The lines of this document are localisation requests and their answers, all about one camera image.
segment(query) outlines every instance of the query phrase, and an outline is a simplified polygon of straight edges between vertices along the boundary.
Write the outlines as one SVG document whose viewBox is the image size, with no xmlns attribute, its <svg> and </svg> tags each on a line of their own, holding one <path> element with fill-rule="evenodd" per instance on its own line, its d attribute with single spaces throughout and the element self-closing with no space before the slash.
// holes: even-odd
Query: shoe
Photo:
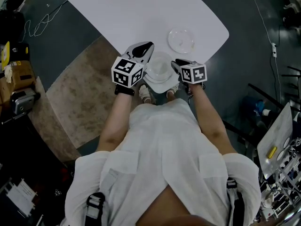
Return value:
<svg viewBox="0 0 301 226">
<path fill-rule="evenodd" d="M 142 85 L 139 88 L 139 97 L 145 103 L 146 100 L 150 100 L 151 102 L 151 95 L 149 89 L 146 87 L 146 85 Z"/>
<path fill-rule="evenodd" d="M 172 88 L 170 88 L 168 91 L 166 91 L 166 98 L 167 98 L 167 94 L 169 92 L 172 92 L 172 94 L 174 95 L 177 92 L 178 89 L 179 89 L 179 84 L 176 84 L 175 86 L 173 86 Z"/>
</svg>

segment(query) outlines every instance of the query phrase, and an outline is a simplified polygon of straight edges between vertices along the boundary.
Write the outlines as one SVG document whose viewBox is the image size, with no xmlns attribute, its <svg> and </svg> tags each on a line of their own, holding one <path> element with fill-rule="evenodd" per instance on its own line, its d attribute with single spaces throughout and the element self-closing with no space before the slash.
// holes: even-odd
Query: backpack strap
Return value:
<svg viewBox="0 0 301 226">
<path fill-rule="evenodd" d="M 230 201 L 228 226 L 244 225 L 245 203 L 242 194 L 237 191 L 237 182 L 232 178 L 227 180 L 227 195 Z"/>
<path fill-rule="evenodd" d="M 105 196 L 103 193 L 95 193 L 88 197 L 85 226 L 102 226 L 104 202 Z"/>
</svg>

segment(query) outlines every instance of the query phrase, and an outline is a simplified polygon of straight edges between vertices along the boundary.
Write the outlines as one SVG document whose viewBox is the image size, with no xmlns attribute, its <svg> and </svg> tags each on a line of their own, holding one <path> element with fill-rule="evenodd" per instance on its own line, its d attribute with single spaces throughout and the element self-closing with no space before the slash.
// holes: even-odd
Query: beige rug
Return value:
<svg viewBox="0 0 301 226">
<path fill-rule="evenodd" d="M 58 121 L 39 77 L 36 91 L 41 94 L 41 97 L 28 114 L 35 129 L 61 162 L 77 159 L 80 154 Z"/>
<path fill-rule="evenodd" d="M 57 78 L 47 97 L 76 148 L 99 136 L 113 104 L 111 67 L 119 53 L 101 36 Z M 140 103 L 133 100 L 133 108 Z"/>
</svg>

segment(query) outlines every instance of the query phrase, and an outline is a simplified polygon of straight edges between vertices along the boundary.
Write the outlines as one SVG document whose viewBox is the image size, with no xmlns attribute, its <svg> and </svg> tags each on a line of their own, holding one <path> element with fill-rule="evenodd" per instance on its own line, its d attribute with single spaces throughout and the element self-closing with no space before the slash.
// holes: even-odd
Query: wire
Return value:
<svg viewBox="0 0 301 226">
<path fill-rule="evenodd" d="M 278 45 L 276 45 L 276 47 L 280 47 L 280 27 L 282 27 L 283 25 L 279 25 L 278 27 Z"/>
<path fill-rule="evenodd" d="M 280 84 L 280 79 L 279 79 L 279 72 L 278 72 L 278 66 L 277 66 L 277 60 L 276 60 L 276 57 L 275 57 L 274 59 L 275 59 L 275 65 L 276 65 L 277 76 L 278 76 L 278 82 L 279 82 L 280 103 L 281 103 L 281 84 Z"/>
<path fill-rule="evenodd" d="M 46 27 L 48 26 L 48 23 L 50 23 L 54 18 L 55 16 L 58 14 L 58 12 L 61 10 L 62 6 L 68 2 L 68 0 L 66 0 L 65 2 L 63 2 L 60 6 L 58 6 L 56 9 L 54 9 L 50 14 L 46 14 L 42 20 L 35 26 L 34 28 L 34 33 L 31 35 L 30 34 L 30 24 L 31 24 L 31 20 L 27 20 L 26 23 L 24 24 L 24 35 L 23 35 L 23 39 L 21 41 L 21 43 L 24 41 L 24 38 L 25 38 L 25 35 L 26 35 L 26 24 L 29 22 L 29 26 L 28 26 L 28 34 L 29 34 L 29 37 L 38 37 L 40 35 L 42 35 L 42 33 L 44 32 L 44 30 L 46 29 Z M 49 20 L 49 16 L 54 13 L 56 10 L 58 9 L 58 11 L 53 15 L 53 17 Z M 39 30 L 40 28 L 40 25 L 41 24 L 46 24 L 45 27 L 43 28 L 42 32 L 40 32 L 39 34 L 36 34 L 37 31 Z"/>
<path fill-rule="evenodd" d="M 272 66 L 272 57 L 273 57 L 273 53 L 271 53 L 271 56 L 269 57 L 269 65 L 271 66 L 271 69 L 272 69 L 272 72 L 273 72 L 275 95 L 276 95 L 276 100 L 278 101 L 277 89 L 276 89 L 276 76 L 275 76 L 275 72 L 274 72 L 274 69 L 273 69 L 273 66 Z"/>
<path fill-rule="evenodd" d="M 269 38 L 269 33 L 268 33 L 268 30 L 267 30 L 267 27 L 265 26 L 265 23 L 264 23 L 263 17 L 261 16 L 261 13 L 260 13 L 260 10 L 259 10 L 259 7 L 258 7 L 258 4 L 257 4 L 256 0 L 254 0 L 254 2 L 255 2 L 255 4 L 256 4 L 256 7 L 257 7 L 257 9 L 258 9 L 258 12 L 259 12 L 259 15 L 260 15 L 260 17 L 261 17 L 261 20 L 262 20 L 263 26 L 264 26 L 264 28 L 265 28 L 265 31 L 267 32 L 267 37 L 268 37 L 268 39 L 269 39 L 269 43 L 272 45 L 271 39 Z"/>
<path fill-rule="evenodd" d="M 257 10 L 258 10 L 259 15 L 260 15 L 260 17 L 261 17 L 261 20 L 262 20 L 263 26 L 264 26 L 264 28 L 265 28 L 265 31 L 266 31 L 266 33 L 267 33 L 267 37 L 268 37 L 269 43 L 273 46 L 273 43 L 272 43 L 271 39 L 269 38 L 268 29 L 267 29 L 267 27 L 266 27 L 266 25 L 265 25 L 265 23 L 264 23 L 264 20 L 263 20 L 263 17 L 262 17 L 262 15 L 261 15 L 261 12 L 260 12 L 260 10 L 259 10 L 258 4 L 257 4 L 256 0 L 254 0 L 254 2 L 255 2 L 255 4 L 256 4 Z M 279 25 L 279 27 L 278 27 L 278 46 L 277 46 L 277 47 L 280 46 L 280 26 L 281 26 L 281 25 Z M 276 77 L 275 77 L 275 74 L 274 74 L 274 70 L 273 70 L 273 67 L 272 67 L 272 64 L 271 64 L 271 57 L 270 57 L 270 60 L 269 60 L 269 64 L 270 64 L 270 66 L 271 66 L 271 68 L 272 68 L 273 75 L 274 75 L 274 78 L 275 78 L 275 80 L 276 80 Z M 278 72 L 278 66 L 277 66 L 277 60 L 276 60 L 276 57 L 275 57 L 275 65 L 276 65 L 277 77 L 278 77 L 278 82 L 279 82 L 279 94 L 280 94 L 280 103 L 281 103 L 281 84 L 280 84 L 280 79 L 279 79 L 279 72 Z"/>
</svg>

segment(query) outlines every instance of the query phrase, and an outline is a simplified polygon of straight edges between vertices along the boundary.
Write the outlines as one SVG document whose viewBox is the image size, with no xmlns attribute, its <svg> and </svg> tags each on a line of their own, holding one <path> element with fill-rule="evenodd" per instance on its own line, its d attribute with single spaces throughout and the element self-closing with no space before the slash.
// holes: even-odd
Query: black device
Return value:
<svg viewBox="0 0 301 226">
<path fill-rule="evenodd" d="M 0 11 L 0 43 L 8 41 L 17 43 L 18 38 L 24 30 L 25 19 L 22 13 L 1 10 Z"/>
<path fill-rule="evenodd" d="M 116 85 L 115 95 L 118 95 L 119 93 L 127 94 L 127 95 L 130 95 L 130 96 L 135 95 L 135 91 L 133 89 L 123 87 L 123 86 L 120 86 L 120 85 Z"/>
</svg>

